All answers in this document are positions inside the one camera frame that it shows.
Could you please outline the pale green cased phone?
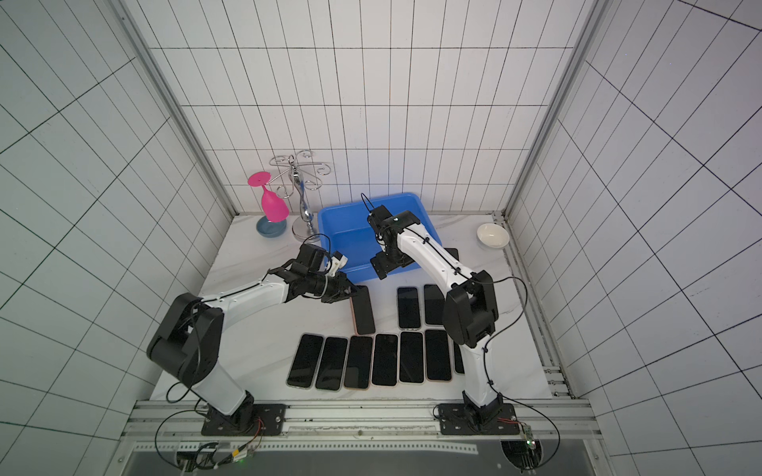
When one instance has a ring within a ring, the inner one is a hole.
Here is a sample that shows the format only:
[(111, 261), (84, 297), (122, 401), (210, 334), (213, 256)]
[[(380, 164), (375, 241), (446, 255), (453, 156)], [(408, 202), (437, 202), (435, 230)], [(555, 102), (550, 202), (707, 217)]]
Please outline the pale green cased phone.
[(318, 390), (338, 391), (343, 381), (343, 370), (348, 348), (348, 339), (344, 337), (328, 337), (325, 340), (323, 354), (315, 387)]

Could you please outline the left electronics board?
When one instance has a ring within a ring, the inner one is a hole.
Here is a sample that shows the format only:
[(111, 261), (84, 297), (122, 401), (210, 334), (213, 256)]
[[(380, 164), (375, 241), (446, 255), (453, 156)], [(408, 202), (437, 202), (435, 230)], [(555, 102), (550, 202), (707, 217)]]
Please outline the left electronics board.
[(175, 463), (184, 473), (214, 471), (223, 466), (242, 462), (245, 458), (252, 456), (254, 450), (255, 447), (252, 445), (241, 445), (223, 455), (220, 443), (213, 441), (203, 443), (197, 449), (177, 453)]

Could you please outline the black phone stack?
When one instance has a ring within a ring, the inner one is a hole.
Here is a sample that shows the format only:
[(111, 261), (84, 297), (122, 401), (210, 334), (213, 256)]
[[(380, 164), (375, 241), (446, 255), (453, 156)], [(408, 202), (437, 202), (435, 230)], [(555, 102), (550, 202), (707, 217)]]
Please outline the black phone stack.
[(424, 285), (424, 312), (427, 325), (442, 325), (445, 296), (437, 285)]
[(419, 290), (414, 287), (400, 287), (397, 290), (398, 325), (400, 329), (421, 327)]

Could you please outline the blue plastic storage box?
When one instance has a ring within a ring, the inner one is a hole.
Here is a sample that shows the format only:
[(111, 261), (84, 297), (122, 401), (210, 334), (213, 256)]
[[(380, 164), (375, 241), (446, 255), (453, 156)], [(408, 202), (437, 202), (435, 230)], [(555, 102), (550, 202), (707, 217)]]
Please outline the blue plastic storage box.
[[(384, 205), (393, 214), (410, 211), (426, 227), (430, 236), (438, 243), (442, 240), (434, 228), (428, 212), (416, 194), (405, 192), (383, 198), (373, 198), (375, 206)], [(368, 210), (363, 202), (353, 202), (324, 208), (317, 214), (319, 232), (323, 233), (321, 245), (331, 247), (347, 257), (347, 264), (341, 271), (354, 283), (377, 280), (370, 260), (381, 251), (375, 235), (367, 222)]]

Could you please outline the black phone stack top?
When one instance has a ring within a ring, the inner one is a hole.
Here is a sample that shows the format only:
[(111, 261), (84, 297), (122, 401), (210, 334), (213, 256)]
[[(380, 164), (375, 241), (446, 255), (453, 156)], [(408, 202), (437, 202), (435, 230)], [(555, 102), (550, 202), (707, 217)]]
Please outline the black phone stack top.
[(424, 285), (424, 312), (427, 325), (442, 325), (445, 296), (437, 285)]

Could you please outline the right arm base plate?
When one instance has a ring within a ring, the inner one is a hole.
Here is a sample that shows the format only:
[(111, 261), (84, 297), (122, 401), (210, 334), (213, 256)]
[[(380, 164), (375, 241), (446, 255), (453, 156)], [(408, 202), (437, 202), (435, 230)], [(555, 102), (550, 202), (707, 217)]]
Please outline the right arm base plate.
[(466, 404), (439, 404), (433, 416), (443, 436), (517, 436), (520, 424), (512, 405), (474, 410)]

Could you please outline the black phone row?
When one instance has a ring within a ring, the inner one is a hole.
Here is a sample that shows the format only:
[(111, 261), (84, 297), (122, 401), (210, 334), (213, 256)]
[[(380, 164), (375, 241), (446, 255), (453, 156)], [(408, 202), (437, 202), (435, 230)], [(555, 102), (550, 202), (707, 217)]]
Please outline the black phone row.
[(307, 389), (313, 385), (325, 337), (303, 334), (287, 377), (287, 385)]

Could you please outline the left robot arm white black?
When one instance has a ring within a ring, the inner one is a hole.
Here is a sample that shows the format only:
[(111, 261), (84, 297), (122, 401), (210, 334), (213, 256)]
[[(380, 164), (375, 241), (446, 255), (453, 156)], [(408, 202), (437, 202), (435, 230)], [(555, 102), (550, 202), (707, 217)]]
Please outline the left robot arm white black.
[(233, 291), (206, 297), (184, 293), (170, 305), (146, 354), (208, 404), (205, 436), (247, 434), (257, 426), (259, 415), (252, 395), (218, 360), (225, 331), (259, 311), (298, 297), (338, 303), (358, 292), (343, 272), (292, 272), (281, 267)]

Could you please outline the pink wine glass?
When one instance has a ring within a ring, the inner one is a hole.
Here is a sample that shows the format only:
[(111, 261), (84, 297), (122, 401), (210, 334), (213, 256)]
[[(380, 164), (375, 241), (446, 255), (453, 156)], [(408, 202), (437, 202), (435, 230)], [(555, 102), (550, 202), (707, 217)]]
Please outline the pink wine glass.
[(261, 188), (261, 207), (267, 219), (273, 223), (284, 222), (290, 214), (289, 206), (283, 198), (270, 190), (271, 178), (272, 176), (268, 172), (257, 172), (250, 176), (247, 182), (252, 188)]

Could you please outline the white bowl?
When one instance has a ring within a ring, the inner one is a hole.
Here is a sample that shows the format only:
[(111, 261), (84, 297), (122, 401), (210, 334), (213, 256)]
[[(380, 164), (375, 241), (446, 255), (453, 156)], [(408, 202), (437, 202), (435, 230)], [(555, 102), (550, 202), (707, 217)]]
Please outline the white bowl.
[(476, 230), (479, 243), (488, 249), (504, 249), (510, 243), (510, 234), (502, 226), (495, 223), (481, 224)]

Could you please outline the electronics board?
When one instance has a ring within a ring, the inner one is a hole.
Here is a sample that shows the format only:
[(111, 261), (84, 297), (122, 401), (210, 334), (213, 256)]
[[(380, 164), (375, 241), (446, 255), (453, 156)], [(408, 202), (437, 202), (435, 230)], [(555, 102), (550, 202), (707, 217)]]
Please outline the electronics board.
[(252, 456), (254, 450), (255, 447), (252, 445), (241, 445), (223, 455), (220, 443), (213, 441), (203, 443), (197, 449), (177, 453), (175, 463), (184, 473), (214, 471), (223, 466), (242, 462), (245, 458)]
[(510, 458), (514, 466), (521, 470), (534, 470), (543, 460), (543, 448), (533, 436), (531, 426), (518, 424), (520, 440), (510, 445)]

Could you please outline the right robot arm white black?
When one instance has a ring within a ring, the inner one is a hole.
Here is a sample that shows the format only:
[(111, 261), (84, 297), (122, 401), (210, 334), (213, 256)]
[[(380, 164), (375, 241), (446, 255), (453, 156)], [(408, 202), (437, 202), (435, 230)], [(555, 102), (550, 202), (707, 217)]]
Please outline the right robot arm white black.
[(369, 211), (367, 221), (381, 248), (370, 260), (380, 280), (417, 264), (444, 294), (444, 330), (460, 347), (466, 371), (466, 420), (476, 430), (493, 424), (504, 398), (487, 369), (487, 347), (499, 317), (492, 277), (460, 263), (410, 211), (394, 215), (381, 205)]

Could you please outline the black phone removed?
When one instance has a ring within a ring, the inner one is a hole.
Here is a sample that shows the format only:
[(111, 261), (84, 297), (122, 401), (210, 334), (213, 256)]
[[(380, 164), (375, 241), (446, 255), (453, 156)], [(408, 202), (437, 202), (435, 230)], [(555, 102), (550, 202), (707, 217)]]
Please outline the black phone removed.
[(375, 336), (371, 382), (375, 386), (394, 387), (398, 374), (399, 337), (396, 334)]
[(353, 336), (349, 339), (343, 386), (366, 390), (370, 385), (373, 338)]
[(424, 333), (426, 350), (426, 375), (430, 381), (452, 380), (448, 335), (440, 329), (427, 329)]
[(446, 251), (456, 260), (460, 259), (460, 252), (456, 248), (446, 248)]
[(403, 331), (400, 334), (399, 380), (421, 384), (425, 380), (424, 336), (420, 332)]

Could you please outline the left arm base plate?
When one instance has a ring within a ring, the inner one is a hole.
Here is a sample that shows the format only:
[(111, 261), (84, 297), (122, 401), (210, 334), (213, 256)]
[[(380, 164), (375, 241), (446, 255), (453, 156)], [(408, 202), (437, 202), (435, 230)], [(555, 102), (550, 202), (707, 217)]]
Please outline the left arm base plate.
[(203, 436), (279, 436), (283, 430), (287, 406), (282, 404), (244, 404), (226, 416), (214, 407), (208, 409), (200, 433)]

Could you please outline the blue grey saucer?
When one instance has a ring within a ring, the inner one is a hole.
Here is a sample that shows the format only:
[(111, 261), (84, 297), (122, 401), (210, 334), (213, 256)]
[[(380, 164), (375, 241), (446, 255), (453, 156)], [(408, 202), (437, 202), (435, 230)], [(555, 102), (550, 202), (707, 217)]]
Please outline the blue grey saucer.
[(286, 232), (287, 225), (287, 220), (272, 222), (263, 216), (256, 223), (256, 231), (264, 238), (277, 238)]

